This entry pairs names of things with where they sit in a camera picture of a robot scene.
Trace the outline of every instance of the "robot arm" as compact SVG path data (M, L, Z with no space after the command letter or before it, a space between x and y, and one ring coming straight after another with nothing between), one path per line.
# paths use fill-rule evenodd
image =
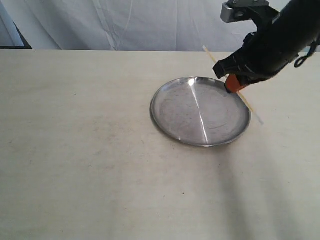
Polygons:
M229 93L275 77L310 46L308 55L294 65L300 67L320 44L320 0L291 0L281 12L266 0L230 0L222 6L221 19L253 20L257 26L239 50L213 67L219 79L229 75L225 82Z

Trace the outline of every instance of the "beige table surface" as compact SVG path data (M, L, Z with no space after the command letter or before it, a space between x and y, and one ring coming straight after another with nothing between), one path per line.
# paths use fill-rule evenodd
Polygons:
M154 93L212 67L203 52L1 50L0 239L318 240L320 54L243 91L265 124L236 142L160 134Z

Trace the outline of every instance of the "silver plate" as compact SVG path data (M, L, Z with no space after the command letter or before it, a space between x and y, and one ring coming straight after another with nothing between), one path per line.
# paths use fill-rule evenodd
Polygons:
M188 145L229 144L248 128L251 112L222 81L184 77L162 86L150 105L154 123L168 136Z

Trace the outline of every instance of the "metal plate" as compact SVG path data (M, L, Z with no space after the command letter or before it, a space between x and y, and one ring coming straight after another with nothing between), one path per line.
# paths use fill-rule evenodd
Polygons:
M184 77L162 86L150 105L154 123L188 145L213 147L236 140L247 129L251 112L222 81Z

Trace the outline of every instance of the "chopstick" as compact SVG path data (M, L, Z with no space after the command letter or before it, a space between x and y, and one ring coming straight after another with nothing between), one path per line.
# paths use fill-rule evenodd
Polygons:
M217 60L215 59L215 57L211 54L211 52L208 50L208 48L203 45L202 46L203 50L208 54L208 56L212 59L212 61L214 62L214 64L217 64ZM248 100L245 98L245 96L238 91L237 94L239 95L239 97L242 99L242 101L244 102L244 104L248 107L248 109L250 109L250 111L252 112L252 114L257 118L257 120L259 121L259 123L261 125L264 124L264 121L261 119L261 117L259 117L259 115L256 113L256 111L254 110L254 108L251 106L251 104L248 102Z

